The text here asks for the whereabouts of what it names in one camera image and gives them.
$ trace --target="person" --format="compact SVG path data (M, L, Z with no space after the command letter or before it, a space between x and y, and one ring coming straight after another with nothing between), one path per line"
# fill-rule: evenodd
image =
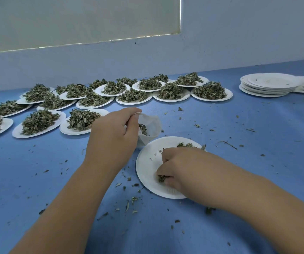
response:
M11 254L84 253L100 202L136 148L137 112L94 121L84 162ZM304 202L269 180L197 148L165 149L157 173L186 197L243 218L279 253L304 253Z

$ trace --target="blue table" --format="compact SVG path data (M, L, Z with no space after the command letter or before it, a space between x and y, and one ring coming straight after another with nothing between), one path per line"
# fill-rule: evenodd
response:
M272 180L304 201L304 94L260 98L239 90L241 76L261 72L304 75L304 61L199 73L233 91L233 98L226 102L202 102L190 97L168 104L152 99L139 107L146 114L160 117L165 132L159 137L182 136L207 144L208 151ZM24 90L0 92L0 102L18 99ZM114 101L104 109L111 112L123 107ZM63 111L68 114L73 108L75 105ZM13 138L13 128L34 110L32 107L10 117L13 126L0 135L0 253L17 243L85 155L82 150L88 134L67 136L57 128L35 138ZM218 143L222 140L238 149ZM135 171L138 153L137 149L108 189L97 218L105 212L109 216L95 220L86 253L274 253L262 236L232 214L216 210L206 215L205 207L191 200L165 199L146 188L139 194L136 187L131 187L139 183ZM122 172L132 181L127 182ZM116 188L117 183L126 185L126 191ZM132 196L141 199L125 213ZM133 208L138 213L132 214Z

